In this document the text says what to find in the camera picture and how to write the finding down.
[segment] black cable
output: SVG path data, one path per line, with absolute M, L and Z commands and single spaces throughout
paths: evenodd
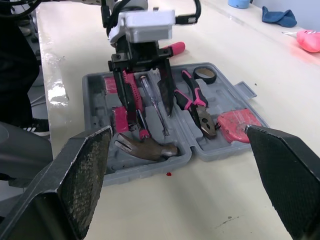
M 115 27 L 118 23 L 118 16 L 121 9 L 123 9 L 124 6 L 127 5 L 129 2 L 130 0 L 122 0 L 118 5 L 115 6 L 115 8 L 113 8 L 112 14 L 109 18 L 108 25 L 106 27 L 106 34 L 108 35 L 108 37 L 111 29 Z
M 42 2 L 42 0 L 36 0 L 34 4 L 32 4 L 27 10 L 25 10 L 22 13 L 19 14 L 12 14 L 12 15 L 3 15 L 0 14 L 0 19 L 6 19 L 6 20 L 19 20 L 26 16 L 28 16 L 30 13 L 32 13 Z
M 0 0 L 0 5 L 9 5 L 9 6 L 19 6 L 24 4 L 30 4 L 34 2 L 35 0 L 29 0 L 29 1 L 3 1 Z
M 190 15 L 179 15 L 175 17 L 175 24 L 187 25 L 196 24 L 201 15 L 201 4 L 199 0 L 194 0 L 195 3 L 195 14 Z

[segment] gray tool case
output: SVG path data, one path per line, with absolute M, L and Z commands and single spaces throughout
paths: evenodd
M 215 83 L 207 85 L 202 79 L 197 79 L 203 95 L 208 101 L 207 112 L 214 122 L 218 115 L 241 109 L 249 109 L 260 121 L 262 126 L 267 127 L 265 121 L 250 106 L 248 100 L 257 95 L 243 81 L 232 85 L 226 77 L 211 63 L 197 63 L 172 66 L 172 76 L 176 86 L 184 94 L 192 99 L 191 91 L 181 76 L 182 70 L 190 74 L 197 67 L 213 69 L 217 78 Z M 163 127 L 150 99 L 146 96 L 140 76 L 146 75 L 150 85 L 156 91 L 159 108 L 164 118 L 169 136 L 164 136 Z M 122 106 L 117 93 L 107 93 L 105 78 L 112 77 L 112 72 L 89 74 L 83 77 L 83 105 L 85 129 L 101 128 L 113 123 L 113 108 Z M 237 155 L 250 149 L 250 144 L 233 141 L 228 143 L 222 133 L 217 130 L 214 139 L 207 139 L 201 130 L 195 125 L 190 113 L 181 110 L 175 103 L 171 117 L 166 117 L 165 109 L 161 101 L 157 82 L 160 80 L 158 70 L 135 73 L 142 101 L 145 106 L 146 122 L 151 136 L 160 144 L 173 143 L 179 148 L 179 156 L 162 159 L 159 162 L 140 159 L 131 156 L 114 145 L 118 134 L 113 136 L 107 159 L 107 171 L 104 176 L 104 186 L 122 184 L 137 178 L 146 178 L 154 174 L 168 173 L 186 165 L 194 153 L 201 160 L 209 162 L 220 160 L 232 155 Z M 139 140 L 138 129 L 124 133 L 129 138 Z

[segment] black electrical tape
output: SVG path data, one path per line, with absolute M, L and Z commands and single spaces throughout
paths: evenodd
M 217 79 L 217 73 L 208 67 L 197 67 L 193 71 L 194 79 L 202 79 L 206 84 L 213 84 Z

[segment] person's leg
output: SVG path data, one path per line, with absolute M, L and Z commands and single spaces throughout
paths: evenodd
M 1 5 L 0 13 L 10 14 L 10 8 Z M 0 29 L 0 122 L 28 126 L 33 121 L 28 91 L 39 65 L 15 22 L 0 19 Z

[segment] table surface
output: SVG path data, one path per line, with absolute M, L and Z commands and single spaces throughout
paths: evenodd
M 152 0 L 177 14 L 192 0 Z M 232 84 L 245 81 L 253 108 L 275 129 L 301 137 L 320 155 L 320 54 L 300 49 L 282 28 L 261 22 L 261 9 L 237 9 L 227 0 L 202 0 L 198 24 L 175 26 L 186 51 L 172 65 L 211 62 Z M 100 8 L 46 2 L 37 9 L 51 140 L 57 155 L 84 130 L 82 77 L 106 72 L 115 51 L 102 27 Z M 104 187 L 87 240 L 215 239 L 289 240 L 261 183 L 251 151 L 228 159 L 193 158 L 172 173 Z

